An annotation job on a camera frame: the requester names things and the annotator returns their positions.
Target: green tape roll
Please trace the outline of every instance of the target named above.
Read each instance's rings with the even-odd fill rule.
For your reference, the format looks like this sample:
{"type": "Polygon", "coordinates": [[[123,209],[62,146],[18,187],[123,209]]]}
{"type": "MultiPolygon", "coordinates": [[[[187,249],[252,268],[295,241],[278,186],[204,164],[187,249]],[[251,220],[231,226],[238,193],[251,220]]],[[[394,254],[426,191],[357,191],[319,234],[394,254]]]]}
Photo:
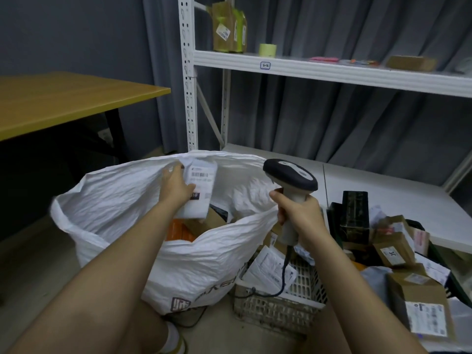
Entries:
{"type": "Polygon", "coordinates": [[[277,45],[272,45],[269,43],[261,43],[259,45],[259,55],[261,57],[275,57],[277,51],[277,45]]]}

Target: wire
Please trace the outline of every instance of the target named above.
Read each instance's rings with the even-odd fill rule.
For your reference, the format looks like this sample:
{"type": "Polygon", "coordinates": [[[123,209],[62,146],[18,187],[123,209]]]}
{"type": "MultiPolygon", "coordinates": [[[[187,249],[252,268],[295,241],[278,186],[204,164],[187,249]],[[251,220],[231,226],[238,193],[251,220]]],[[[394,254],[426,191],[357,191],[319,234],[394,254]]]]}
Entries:
{"type": "Polygon", "coordinates": [[[170,317],[167,317],[166,319],[169,320],[170,322],[174,323],[177,327],[190,329],[190,328],[195,327],[198,324],[200,319],[202,319],[202,317],[204,316],[205,311],[207,310],[207,308],[208,308],[208,305],[206,305],[204,307],[204,310],[202,311],[202,313],[200,313],[200,316],[198,317],[197,321],[195,323],[193,323],[192,325],[183,325],[183,324],[177,323],[176,321],[172,320],[170,317]]]}
{"type": "Polygon", "coordinates": [[[251,293],[249,293],[247,295],[233,295],[233,294],[228,293],[230,295],[230,297],[233,297],[233,298],[236,298],[236,299],[246,299],[246,298],[252,297],[253,295],[255,295],[256,297],[262,297],[262,298],[274,298],[274,297],[280,296],[285,290],[285,269],[287,268],[288,263],[290,262],[290,257],[292,257],[292,250],[293,250],[293,246],[287,246],[287,252],[286,252],[285,260],[284,260],[284,266],[282,267],[282,288],[280,288],[280,291],[278,291],[274,295],[262,295],[262,294],[256,292],[255,287],[252,287],[251,288],[251,293]]]}

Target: white plastic basket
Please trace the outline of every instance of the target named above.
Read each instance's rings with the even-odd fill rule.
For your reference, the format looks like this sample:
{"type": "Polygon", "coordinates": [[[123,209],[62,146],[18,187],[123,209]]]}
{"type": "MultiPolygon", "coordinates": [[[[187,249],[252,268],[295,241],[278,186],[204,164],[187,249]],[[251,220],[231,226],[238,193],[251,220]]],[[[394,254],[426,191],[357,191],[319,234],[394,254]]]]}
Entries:
{"type": "MultiPolygon", "coordinates": [[[[240,320],[282,333],[307,334],[314,316],[325,306],[326,292],[315,267],[300,257],[290,264],[297,269],[298,277],[287,293],[275,298],[253,295],[246,299],[234,299],[233,311],[240,320]]],[[[261,287],[241,279],[248,265],[236,279],[237,296],[251,293],[253,287],[257,292],[265,293],[261,287]]]]}

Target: handheld barcode scanner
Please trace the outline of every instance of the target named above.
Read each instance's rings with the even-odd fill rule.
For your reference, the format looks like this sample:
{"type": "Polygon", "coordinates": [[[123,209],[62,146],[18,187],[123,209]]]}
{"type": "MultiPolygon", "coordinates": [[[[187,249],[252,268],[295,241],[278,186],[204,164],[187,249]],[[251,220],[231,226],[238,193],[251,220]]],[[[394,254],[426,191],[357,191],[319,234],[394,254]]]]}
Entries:
{"type": "MultiPolygon", "coordinates": [[[[316,178],[290,161],[268,159],[264,162],[263,170],[273,182],[284,188],[284,195],[292,201],[304,202],[308,194],[318,190],[316,178]]],[[[298,233],[290,220],[282,226],[282,236],[277,238],[277,241],[287,246],[295,246],[298,243],[298,233]]]]}

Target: table top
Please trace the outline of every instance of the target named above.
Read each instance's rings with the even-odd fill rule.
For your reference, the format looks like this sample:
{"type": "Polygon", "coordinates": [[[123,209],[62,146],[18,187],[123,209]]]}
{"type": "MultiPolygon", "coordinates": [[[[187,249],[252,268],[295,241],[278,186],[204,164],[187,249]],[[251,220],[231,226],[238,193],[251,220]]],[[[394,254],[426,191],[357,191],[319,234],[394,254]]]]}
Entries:
{"type": "Polygon", "coordinates": [[[278,153],[273,153],[271,151],[248,148],[245,146],[234,145],[234,144],[227,144],[227,146],[223,149],[223,151],[228,151],[230,153],[238,153],[238,154],[254,154],[254,155],[266,158],[266,159],[275,158],[275,159],[288,160],[305,168],[311,174],[313,174],[313,176],[318,181],[318,190],[312,192],[311,195],[315,196],[318,199],[318,202],[320,203],[322,208],[324,209],[327,208],[326,185],[325,185],[322,162],[296,158],[290,155],[278,154],[278,153]]]}
{"type": "Polygon", "coordinates": [[[0,76],[0,141],[169,93],[69,72],[0,76]]]}
{"type": "Polygon", "coordinates": [[[472,253],[472,218],[441,187],[324,164],[327,202],[342,202],[343,191],[367,191],[369,207],[388,216],[419,221],[434,244],[472,253]]]}

